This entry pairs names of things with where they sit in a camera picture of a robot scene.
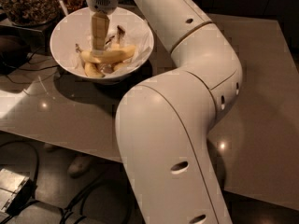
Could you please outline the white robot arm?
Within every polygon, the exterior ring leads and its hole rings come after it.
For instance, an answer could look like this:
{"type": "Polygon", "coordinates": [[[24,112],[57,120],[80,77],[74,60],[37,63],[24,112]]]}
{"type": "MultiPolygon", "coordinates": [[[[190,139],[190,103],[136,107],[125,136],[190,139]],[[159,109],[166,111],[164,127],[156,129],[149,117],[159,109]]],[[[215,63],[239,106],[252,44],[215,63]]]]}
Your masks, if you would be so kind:
{"type": "MultiPolygon", "coordinates": [[[[242,66],[230,43],[193,0],[134,0],[174,69],[132,87],[115,131],[146,224],[233,224],[206,144],[231,109],[242,66]]],[[[111,12],[118,0],[87,0],[111,12]]]]}

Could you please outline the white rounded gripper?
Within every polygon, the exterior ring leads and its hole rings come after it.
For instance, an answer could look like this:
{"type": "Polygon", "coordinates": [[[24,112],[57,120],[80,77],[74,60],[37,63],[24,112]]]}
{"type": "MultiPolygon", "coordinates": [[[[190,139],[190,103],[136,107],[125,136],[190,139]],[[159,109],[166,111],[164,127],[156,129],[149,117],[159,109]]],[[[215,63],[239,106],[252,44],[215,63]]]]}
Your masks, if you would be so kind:
{"type": "Polygon", "coordinates": [[[119,0],[86,0],[88,8],[95,12],[91,19],[92,49],[95,56],[103,53],[110,24],[107,15],[114,12],[119,0]]]}

